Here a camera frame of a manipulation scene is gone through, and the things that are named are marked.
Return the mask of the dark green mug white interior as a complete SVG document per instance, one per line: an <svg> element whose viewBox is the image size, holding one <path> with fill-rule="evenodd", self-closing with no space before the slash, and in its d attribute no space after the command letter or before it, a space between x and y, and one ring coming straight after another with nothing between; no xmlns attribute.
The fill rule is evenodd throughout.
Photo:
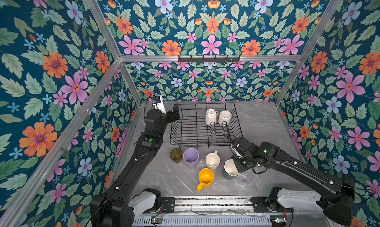
<svg viewBox="0 0 380 227"><path fill-rule="evenodd" d="M233 159L229 159L224 163L223 167L223 177L231 180L234 179L239 175L239 171L237 170L237 167L235 165L235 162Z"/></svg>

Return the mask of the white ceramic mug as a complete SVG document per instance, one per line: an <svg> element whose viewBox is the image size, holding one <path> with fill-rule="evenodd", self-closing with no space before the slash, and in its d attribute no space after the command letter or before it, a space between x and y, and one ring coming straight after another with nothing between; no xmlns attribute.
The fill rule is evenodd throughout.
<svg viewBox="0 0 380 227"><path fill-rule="evenodd" d="M213 108L209 108L205 115L205 123L208 126L216 125L219 112Z"/></svg>

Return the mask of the white mug red interior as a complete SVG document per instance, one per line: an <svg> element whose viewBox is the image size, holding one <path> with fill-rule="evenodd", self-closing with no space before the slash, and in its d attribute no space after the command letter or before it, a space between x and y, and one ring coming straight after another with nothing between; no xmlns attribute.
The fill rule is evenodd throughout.
<svg viewBox="0 0 380 227"><path fill-rule="evenodd" d="M221 126L228 126L230 124L231 118L231 112L228 110L224 110L219 113L218 122Z"/></svg>

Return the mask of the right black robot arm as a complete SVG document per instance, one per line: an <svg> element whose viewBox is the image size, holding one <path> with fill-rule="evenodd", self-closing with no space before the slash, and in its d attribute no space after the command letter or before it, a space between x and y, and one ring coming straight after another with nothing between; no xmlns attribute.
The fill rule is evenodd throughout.
<svg viewBox="0 0 380 227"><path fill-rule="evenodd" d="M355 200L355 181L322 172L292 157L278 146L262 142L259 146L244 137L231 140L231 151L238 172L256 167L273 169L308 186L310 191L272 188L263 206L273 212L299 208L322 212L328 219L343 226L351 224Z"/></svg>

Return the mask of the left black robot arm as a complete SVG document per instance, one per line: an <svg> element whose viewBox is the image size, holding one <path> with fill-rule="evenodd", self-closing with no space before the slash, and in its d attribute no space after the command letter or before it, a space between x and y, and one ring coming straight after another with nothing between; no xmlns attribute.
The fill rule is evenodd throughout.
<svg viewBox="0 0 380 227"><path fill-rule="evenodd" d="M180 120L178 104L171 111L152 108L145 116L145 129L135 143L128 164L104 195L96 195L91 203L89 223L93 227L130 227L147 210L161 207L161 193L152 188L132 196L138 181L163 144L167 125Z"/></svg>

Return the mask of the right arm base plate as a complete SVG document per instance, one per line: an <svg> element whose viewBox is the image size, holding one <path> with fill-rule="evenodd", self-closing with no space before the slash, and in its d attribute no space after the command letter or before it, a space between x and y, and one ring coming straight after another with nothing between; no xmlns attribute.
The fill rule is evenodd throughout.
<svg viewBox="0 0 380 227"><path fill-rule="evenodd" d="M284 208L277 201L267 201L267 196L253 196L249 199L256 213L273 212L273 213L292 213L293 208Z"/></svg>

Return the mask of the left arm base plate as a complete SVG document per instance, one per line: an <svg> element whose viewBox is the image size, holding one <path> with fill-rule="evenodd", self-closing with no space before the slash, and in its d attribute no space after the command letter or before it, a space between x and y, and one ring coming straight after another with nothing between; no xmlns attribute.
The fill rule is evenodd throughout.
<svg viewBox="0 0 380 227"><path fill-rule="evenodd" d="M172 214L175 209L175 197L160 197L156 199L155 214Z"/></svg>

